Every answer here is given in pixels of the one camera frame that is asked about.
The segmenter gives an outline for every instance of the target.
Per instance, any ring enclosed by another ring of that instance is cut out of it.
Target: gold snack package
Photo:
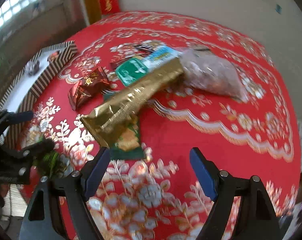
[[[101,147],[110,147],[132,122],[131,115],[136,115],[157,91],[177,81],[182,74],[183,67],[174,58],[116,93],[81,117],[81,121]]]

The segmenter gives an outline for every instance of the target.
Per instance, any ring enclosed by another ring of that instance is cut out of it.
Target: green snack package
[[[113,94],[104,94],[104,101],[108,100]],[[140,160],[145,158],[140,143],[139,126],[139,118],[136,115],[132,115],[127,129],[121,134],[115,144],[110,147],[111,160]]]
[[[115,73],[126,87],[148,73],[148,68],[137,58],[131,58],[117,67]]]

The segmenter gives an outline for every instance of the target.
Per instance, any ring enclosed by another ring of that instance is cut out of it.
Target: round table
[[[286,87],[262,45],[213,22],[158,12],[118,13],[69,40],[75,41],[79,53],[40,96],[35,118],[21,138],[24,146],[45,133],[63,158],[70,159],[69,170],[80,169],[99,150],[79,119],[103,101],[99,95],[75,112],[69,89],[101,66],[110,90],[121,90],[110,62],[136,54],[134,45],[208,46],[236,64],[249,94],[245,104],[184,86],[160,91],[148,102],[139,114],[147,159],[111,161],[96,196],[88,201],[105,239],[196,238],[212,202],[191,168],[192,147],[233,176],[258,175],[278,216],[292,210],[300,176],[299,135]],[[32,176],[32,184],[22,188],[26,199],[37,183],[38,177]],[[77,239],[66,201],[60,202],[68,235]],[[236,197],[223,239],[230,238],[239,202]]]

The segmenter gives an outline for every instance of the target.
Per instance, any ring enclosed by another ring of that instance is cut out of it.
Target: white wall
[[[122,11],[165,11],[207,19],[262,43],[302,117],[302,12],[293,0],[120,0]],[[282,14],[275,11],[276,4]]]

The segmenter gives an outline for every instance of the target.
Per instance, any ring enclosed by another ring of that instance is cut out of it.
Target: clear plastic bag
[[[179,56],[187,83],[205,91],[248,101],[234,65],[206,51],[185,49]]]

